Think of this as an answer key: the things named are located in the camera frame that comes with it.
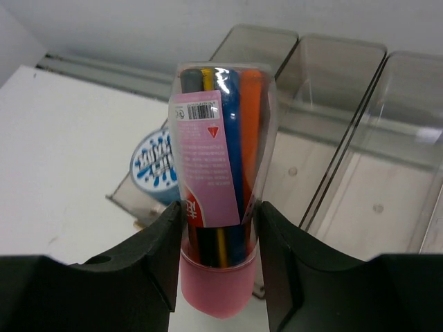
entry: blue marker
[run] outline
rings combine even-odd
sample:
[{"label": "blue marker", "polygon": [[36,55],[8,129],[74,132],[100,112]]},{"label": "blue marker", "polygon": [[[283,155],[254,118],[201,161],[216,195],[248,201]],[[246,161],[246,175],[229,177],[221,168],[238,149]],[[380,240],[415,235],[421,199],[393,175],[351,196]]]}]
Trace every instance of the blue marker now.
[{"label": "blue marker", "polygon": [[[221,92],[224,130],[230,170],[233,176],[235,198],[240,221],[244,216],[243,171],[240,122],[240,86],[236,71],[215,68],[214,87]],[[243,225],[225,228],[227,236],[228,263],[230,266],[242,263],[246,259],[246,237]]]}]

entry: round label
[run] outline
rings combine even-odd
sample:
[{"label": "round label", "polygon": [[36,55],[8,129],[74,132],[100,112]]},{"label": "round label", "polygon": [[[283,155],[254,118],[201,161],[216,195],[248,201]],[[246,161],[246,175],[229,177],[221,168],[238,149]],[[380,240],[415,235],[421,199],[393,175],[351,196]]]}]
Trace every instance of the round label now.
[{"label": "round label", "polygon": [[177,186],[168,128],[151,133],[137,146],[131,158],[130,173],[137,187],[148,194]]}]

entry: pink label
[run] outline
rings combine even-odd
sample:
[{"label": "pink label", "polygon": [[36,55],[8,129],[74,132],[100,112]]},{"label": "pink label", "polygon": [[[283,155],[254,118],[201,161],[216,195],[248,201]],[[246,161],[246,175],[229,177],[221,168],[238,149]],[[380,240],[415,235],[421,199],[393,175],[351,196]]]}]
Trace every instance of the pink label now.
[{"label": "pink label", "polygon": [[240,224],[224,132],[220,91],[174,96],[188,223],[199,227]]}]

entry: barcode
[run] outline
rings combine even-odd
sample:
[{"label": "barcode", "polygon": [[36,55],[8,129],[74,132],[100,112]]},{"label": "barcode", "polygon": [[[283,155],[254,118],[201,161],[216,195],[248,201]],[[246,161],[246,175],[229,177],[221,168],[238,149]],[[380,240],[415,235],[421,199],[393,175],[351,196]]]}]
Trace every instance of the barcode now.
[{"label": "barcode", "polygon": [[189,120],[213,119],[213,102],[200,102],[198,104],[188,104]]}]

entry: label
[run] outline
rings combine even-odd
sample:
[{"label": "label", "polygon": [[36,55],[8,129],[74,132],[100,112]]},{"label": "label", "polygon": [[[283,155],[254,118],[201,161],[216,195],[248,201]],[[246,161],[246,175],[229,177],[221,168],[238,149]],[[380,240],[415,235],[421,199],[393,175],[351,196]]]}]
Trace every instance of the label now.
[{"label": "label", "polygon": [[178,193],[167,128],[151,133],[137,146],[131,158],[129,173],[136,186],[154,198],[172,187],[176,187]]},{"label": "label", "polygon": [[199,227],[239,225],[220,91],[174,96],[188,223]]}]

